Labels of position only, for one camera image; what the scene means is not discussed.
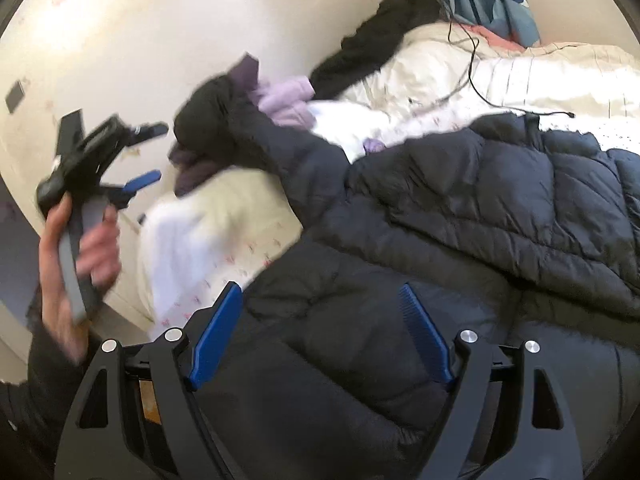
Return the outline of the black left sleeve forearm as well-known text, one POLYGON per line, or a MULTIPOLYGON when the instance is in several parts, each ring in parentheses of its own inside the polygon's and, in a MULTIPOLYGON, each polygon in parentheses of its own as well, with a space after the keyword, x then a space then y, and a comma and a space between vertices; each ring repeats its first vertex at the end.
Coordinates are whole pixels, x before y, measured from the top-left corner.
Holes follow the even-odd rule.
POLYGON ((52 479, 66 417, 84 378, 88 330, 47 304, 32 334, 27 378, 1 384, 1 477, 52 479))

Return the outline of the person's left hand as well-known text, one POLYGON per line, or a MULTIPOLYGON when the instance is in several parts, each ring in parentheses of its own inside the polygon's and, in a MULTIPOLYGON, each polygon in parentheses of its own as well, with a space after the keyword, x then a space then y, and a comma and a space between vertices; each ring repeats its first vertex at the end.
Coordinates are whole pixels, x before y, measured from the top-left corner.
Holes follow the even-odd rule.
MULTIPOLYGON (((41 288, 42 324, 65 355, 75 364, 88 352, 89 325, 73 320, 70 300, 58 258, 58 243, 72 214, 72 198, 66 194, 47 215, 39 243, 39 281, 41 288)), ((118 213, 106 206, 103 220, 80 241, 76 271, 90 278, 100 292, 108 292, 120 273, 118 213)))

